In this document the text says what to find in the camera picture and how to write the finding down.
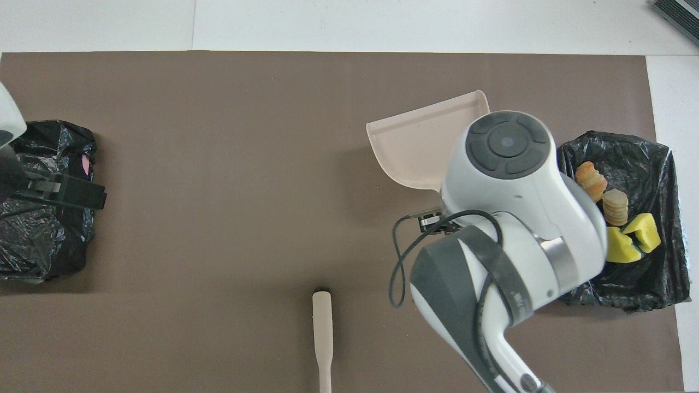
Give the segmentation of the beige hand brush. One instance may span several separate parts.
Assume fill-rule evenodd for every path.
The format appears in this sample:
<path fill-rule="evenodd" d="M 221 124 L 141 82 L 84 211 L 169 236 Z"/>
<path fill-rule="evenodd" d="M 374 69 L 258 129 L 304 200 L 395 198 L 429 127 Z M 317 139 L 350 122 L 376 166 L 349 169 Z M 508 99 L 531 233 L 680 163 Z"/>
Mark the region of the beige hand brush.
<path fill-rule="evenodd" d="M 313 342 L 319 375 L 319 393 L 332 393 L 331 366 L 334 360 L 334 321 L 328 288 L 312 294 Z"/>

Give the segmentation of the notched yellow sponge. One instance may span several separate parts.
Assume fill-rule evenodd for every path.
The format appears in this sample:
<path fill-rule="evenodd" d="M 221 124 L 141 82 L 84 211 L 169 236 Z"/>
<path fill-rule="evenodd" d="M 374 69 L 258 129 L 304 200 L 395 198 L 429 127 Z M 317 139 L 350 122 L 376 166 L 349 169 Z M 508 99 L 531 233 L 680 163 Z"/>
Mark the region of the notched yellow sponge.
<path fill-rule="evenodd" d="M 631 236 L 623 234 L 619 227 L 607 227 L 608 249 L 606 262 L 629 264 L 637 262 L 645 256 L 644 252 L 634 244 Z"/>

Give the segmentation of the dark ribbed grille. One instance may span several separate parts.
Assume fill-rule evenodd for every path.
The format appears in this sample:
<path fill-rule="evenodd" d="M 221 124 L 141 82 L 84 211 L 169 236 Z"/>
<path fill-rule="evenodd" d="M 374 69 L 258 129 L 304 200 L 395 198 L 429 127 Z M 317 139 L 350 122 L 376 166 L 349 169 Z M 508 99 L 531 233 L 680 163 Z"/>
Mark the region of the dark ribbed grille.
<path fill-rule="evenodd" d="M 651 0 L 657 14 L 699 46 L 699 0 Z"/>

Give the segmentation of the beige plastic dustpan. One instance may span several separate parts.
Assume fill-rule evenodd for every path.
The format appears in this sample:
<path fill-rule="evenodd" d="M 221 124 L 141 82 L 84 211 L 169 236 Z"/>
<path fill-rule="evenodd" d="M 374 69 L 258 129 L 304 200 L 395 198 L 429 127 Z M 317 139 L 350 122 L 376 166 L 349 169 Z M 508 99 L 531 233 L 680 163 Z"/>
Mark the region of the beige plastic dustpan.
<path fill-rule="evenodd" d="M 490 113 L 487 95 L 475 90 L 365 125 L 370 147 L 393 181 L 438 192 L 454 145 L 467 127 Z"/>

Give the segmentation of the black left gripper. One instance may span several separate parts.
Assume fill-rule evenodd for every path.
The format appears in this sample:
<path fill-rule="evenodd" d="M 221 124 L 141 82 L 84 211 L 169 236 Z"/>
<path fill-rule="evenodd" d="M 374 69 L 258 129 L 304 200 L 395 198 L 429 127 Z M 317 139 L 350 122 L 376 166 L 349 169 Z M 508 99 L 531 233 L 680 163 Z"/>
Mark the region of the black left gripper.
<path fill-rule="evenodd" d="M 104 209 L 107 198 L 104 186 L 77 177 L 63 177 L 61 183 L 50 181 L 46 176 L 26 172 L 15 156 L 0 155 L 0 198 L 60 190 L 62 205 L 95 211 Z"/>

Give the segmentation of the thick yellow sponge block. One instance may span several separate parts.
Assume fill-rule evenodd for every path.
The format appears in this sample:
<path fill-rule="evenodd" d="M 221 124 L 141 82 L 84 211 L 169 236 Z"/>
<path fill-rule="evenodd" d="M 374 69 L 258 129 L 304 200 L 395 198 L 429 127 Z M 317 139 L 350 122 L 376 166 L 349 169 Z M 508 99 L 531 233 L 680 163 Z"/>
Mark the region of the thick yellow sponge block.
<path fill-rule="evenodd" d="M 661 244 L 655 218 L 650 212 L 634 217 L 627 226 L 622 228 L 621 233 L 634 235 L 639 243 L 638 248 L 646 254 L 653 252 Z"/>

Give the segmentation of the black bag-lined bin pink mark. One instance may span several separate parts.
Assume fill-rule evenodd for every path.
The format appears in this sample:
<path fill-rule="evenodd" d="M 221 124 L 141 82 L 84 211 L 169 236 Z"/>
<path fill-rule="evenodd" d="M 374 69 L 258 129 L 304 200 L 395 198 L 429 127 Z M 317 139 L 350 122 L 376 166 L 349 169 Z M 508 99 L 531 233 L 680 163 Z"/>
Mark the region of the black bag-lined bin pink mark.
<path fill-rule="evenodd" d="M 97 141 L 92 131 L 63 120 L 32 121 L 10 142 L 18 162 L 34 169 L 94 181 Z M 0 279 L 53 279 L 85 267 L 95 211 L 0 201 Z"/>

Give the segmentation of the pale bread chunk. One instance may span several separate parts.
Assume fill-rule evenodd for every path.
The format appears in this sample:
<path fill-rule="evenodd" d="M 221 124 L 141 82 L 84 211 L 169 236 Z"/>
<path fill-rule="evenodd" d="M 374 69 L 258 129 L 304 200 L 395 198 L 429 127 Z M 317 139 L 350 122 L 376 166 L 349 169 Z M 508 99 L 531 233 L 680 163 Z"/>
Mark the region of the pale bread chunk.
<path fill-rule="evenodd" d="M 619 189 L 611 189 L 602 194 L 602 214 L 607 224 L 622 227 L 629 216 L 629 199 Z"/>

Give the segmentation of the striped orange croissant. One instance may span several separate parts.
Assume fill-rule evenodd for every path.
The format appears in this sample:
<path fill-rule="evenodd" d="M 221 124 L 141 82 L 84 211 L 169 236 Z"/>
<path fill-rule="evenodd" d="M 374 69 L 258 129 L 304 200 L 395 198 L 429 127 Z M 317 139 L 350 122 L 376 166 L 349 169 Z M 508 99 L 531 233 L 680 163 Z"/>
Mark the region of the striped orange croissant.
<path fill-rule="evenodd" d="M 601 201 L 608 182 L 606 177 L 597 170 L 594 163 L 586 161 L 580 164 L 575 171 L 574 179 L 592 198 L 593 202 L 599 203 Z"/>

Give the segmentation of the brown table mat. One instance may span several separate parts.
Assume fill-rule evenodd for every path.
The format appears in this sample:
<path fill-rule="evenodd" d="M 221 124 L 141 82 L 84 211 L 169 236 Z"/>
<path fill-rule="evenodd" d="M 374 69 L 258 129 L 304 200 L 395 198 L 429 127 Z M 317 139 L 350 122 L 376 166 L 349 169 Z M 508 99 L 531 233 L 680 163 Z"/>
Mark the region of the brown table mat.
<path fill-rule="evenodd" d="M 389 305 L 391 228 L 439 197 L 392 181 L 365 125 L 482 90 L 558 142 L 656 136 L 644 57 L 4 53 L 0 81 L 25 119 L 94 132 L 108 194 L 83 271 L 0 283 L 0 393 L 317 393 L 319 287 L 334 393 L 482 393 Z"/>

